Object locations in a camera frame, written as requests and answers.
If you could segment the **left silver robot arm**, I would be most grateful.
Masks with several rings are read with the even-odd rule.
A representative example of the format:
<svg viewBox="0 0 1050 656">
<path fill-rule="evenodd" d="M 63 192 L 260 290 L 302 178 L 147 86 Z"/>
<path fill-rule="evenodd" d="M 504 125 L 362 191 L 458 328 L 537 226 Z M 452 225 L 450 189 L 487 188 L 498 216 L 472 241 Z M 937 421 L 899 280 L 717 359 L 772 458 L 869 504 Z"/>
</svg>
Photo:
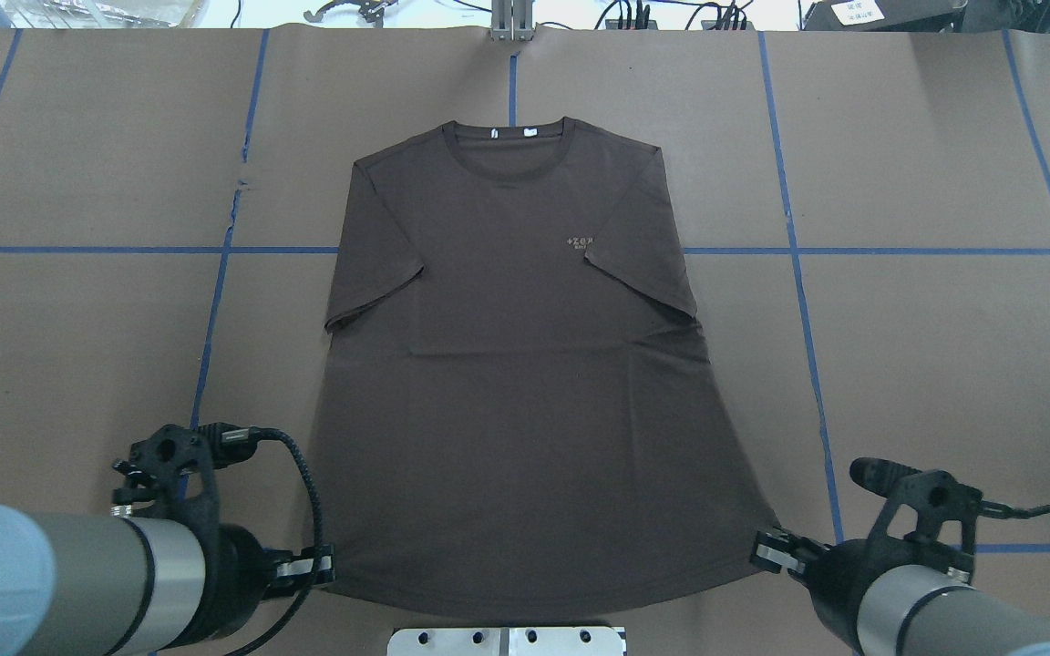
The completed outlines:
<svg viewBox="0 0 1050 656">
<path fill-rule="evenodd" d="M 262 602 L 333 577 L 330 547 L 267 549 L 178 520 L 25 512 L 0 504 L 0 655 L 149 655 L 219 640 Z"/>
</svg>

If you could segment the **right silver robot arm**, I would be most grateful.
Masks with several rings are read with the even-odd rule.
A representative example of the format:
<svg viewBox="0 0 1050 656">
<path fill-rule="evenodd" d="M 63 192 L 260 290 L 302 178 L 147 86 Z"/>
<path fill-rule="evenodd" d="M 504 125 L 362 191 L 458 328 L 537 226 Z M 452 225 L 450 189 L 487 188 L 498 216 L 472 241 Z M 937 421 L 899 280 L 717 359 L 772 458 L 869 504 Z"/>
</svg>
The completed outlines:
<svg viewBox="0 0 1050 656">
<path fill-rule="evenodd" d="M 1050 616 L 976 589 L 971 555 L 942 543 L 830 545 L 772 528 L 750 560 L 799 581 L 821 626 L 857 655 L 1050 655 Z"/>
</svg>

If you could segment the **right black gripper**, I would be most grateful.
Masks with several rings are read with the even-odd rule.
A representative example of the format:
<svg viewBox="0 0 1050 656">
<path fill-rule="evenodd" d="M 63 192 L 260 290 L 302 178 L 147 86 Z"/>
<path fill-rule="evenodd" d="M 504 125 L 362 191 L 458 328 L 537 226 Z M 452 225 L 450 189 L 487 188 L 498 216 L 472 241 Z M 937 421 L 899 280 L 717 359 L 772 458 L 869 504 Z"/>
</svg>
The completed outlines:
<svg viewBox="0 0 1050 656">
<path fill-rule="evenodd" d="M 758 530 L 751 565 L 769 573 L 804 577 L 814 613 L 830 634 L 861 651 L 858 621 L 864 593 L 879 575 L 867 539 L 843 541 L 835 547 L 784 528 Z"/>
</svg>

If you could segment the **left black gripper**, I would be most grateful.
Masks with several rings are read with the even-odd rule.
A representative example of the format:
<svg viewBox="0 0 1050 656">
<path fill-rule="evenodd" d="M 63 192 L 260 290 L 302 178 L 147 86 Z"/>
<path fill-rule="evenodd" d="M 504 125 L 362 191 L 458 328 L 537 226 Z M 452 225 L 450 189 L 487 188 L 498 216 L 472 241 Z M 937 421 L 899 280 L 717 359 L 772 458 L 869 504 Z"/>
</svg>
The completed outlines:
<svg viewBox="0 0 1050 656">
<path fill-rule="evenodd" d="M 188 626 L 188 643 L 228 638 L 242 630 L 267 589 L 318 589 L 335 580 L 334 545 L 314 545 L 297 553 L 268 548 L 267 555 L 249 530 L 220 524 L 213 549 L 207 552 L 207 581 Z"/>
</svg>

